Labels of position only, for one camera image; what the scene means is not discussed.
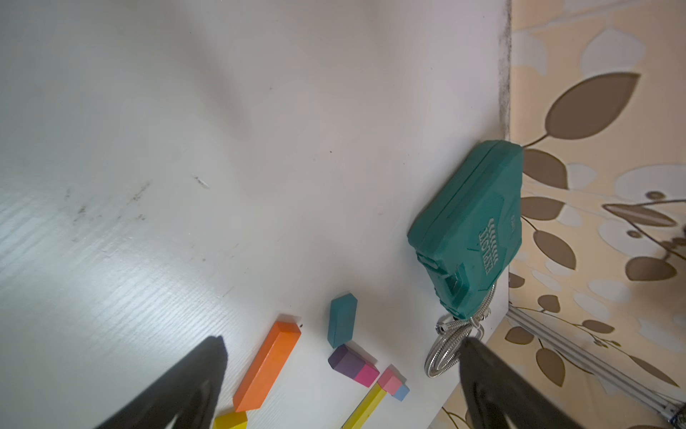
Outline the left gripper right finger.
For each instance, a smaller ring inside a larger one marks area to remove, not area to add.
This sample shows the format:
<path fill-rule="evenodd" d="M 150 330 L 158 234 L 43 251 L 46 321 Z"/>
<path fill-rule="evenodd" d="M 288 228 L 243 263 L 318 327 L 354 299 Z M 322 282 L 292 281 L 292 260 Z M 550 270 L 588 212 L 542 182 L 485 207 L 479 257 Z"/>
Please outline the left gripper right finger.
<path fill-rule="evenodd" d="M 578 428 L 479 340 L 464 340 L 461 385 L 475 428 Z"/>

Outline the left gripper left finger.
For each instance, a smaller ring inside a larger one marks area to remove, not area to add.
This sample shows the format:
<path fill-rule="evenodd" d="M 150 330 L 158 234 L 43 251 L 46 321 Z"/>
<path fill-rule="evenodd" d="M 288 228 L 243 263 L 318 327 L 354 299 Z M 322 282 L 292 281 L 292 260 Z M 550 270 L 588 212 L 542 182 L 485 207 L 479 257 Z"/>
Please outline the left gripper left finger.
<path fill-rule="evenodd" d="M 223 337 L 209 336 L 101 428 L 209 428 L 228 363 Z"/>

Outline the yellow block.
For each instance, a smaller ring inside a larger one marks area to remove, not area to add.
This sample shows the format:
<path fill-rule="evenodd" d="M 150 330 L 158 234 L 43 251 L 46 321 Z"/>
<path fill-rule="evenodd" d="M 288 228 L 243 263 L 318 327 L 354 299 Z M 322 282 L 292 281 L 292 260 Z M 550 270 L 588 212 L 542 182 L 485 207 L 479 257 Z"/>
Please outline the yellow block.
<path fill-rule="evenodd" d="M 218 416 L 214 420 L 213 429 L 247 429 L 248 415 L 246 412 L 232 412 Z"/>

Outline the orange long block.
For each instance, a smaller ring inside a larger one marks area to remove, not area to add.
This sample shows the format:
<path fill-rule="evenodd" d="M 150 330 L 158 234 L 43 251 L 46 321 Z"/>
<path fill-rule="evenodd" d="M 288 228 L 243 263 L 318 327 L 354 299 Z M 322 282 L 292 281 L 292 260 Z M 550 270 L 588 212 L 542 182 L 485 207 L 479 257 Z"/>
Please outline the orange long block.
<path fill-rule="evenodd" d="M 236 412 L 260 409 L 301 336 L 297 324 L 275 322 L 233 396 Z"/>

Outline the light blue block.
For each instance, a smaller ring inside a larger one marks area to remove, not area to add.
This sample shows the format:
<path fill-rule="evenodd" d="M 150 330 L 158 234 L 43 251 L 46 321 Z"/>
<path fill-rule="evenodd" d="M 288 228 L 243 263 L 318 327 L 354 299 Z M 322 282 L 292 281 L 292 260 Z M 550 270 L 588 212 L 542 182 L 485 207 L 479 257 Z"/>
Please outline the light blue block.
<path fill-rule="evenodd" d="M 409 392 L 410 392 L 410 389 L 408 388 L 408 386 L 406 384 L 402 384 L 402 385 L 400 385 L 400 387 L 398 387 L 396 392 L 393 393 L 392 397 L 398 401 L 403 401 L 403 400 L 405 400 L 405 397 L 407 397 Z"/>

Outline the pink block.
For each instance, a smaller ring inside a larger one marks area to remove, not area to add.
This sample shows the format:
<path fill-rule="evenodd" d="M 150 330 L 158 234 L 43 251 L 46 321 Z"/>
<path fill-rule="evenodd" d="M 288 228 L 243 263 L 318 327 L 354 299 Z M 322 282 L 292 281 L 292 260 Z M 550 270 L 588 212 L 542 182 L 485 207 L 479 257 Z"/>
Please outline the pink block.
<path fill-rule="evenodd" d="M 404 383 L 398 378 L 396 372 L 390 366 L 379 377 L 377 384 L 391 396 L 394 396 L 404 385 Z"/>

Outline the magenta block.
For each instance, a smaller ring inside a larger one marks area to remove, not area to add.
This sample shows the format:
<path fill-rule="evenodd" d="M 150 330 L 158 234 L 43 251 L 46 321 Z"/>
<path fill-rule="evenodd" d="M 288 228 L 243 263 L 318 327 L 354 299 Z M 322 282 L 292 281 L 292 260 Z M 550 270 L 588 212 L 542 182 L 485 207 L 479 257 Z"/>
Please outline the magenta block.
<path fill-rule="evenodd" d="M 360 369 L 359 373 L 355 376 L 354 380 L 362 384 L 364 387 L 372 387 L 376 382 L 377 378 L 380 376 L 380 371 L 369 363 L 365 363 Z"/>

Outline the long yellow-green block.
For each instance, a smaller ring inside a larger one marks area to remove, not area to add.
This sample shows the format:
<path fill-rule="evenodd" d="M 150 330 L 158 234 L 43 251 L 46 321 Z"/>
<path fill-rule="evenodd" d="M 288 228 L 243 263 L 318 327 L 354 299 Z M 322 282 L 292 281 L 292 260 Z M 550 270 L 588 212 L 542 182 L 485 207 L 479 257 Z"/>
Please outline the long yellow-green block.
<path fill-rule="evenodd" d="M 351 413 L 341 429 L 362 429 L 386 395 L 387 391 L 380 384 L 375 384 Z"/>

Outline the purple block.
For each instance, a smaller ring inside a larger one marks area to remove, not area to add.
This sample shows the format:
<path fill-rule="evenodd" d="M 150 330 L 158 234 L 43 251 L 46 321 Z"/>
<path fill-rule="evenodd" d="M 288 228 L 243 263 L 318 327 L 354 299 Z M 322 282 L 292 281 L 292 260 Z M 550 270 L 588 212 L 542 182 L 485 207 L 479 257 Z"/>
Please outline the purple block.
<path fill-rule="evenodd" d="M 366 365 L 366 361 L 347 345 L 342 344 L 328 358 L 330 367 L 350 379 L 355 380 Z"/>

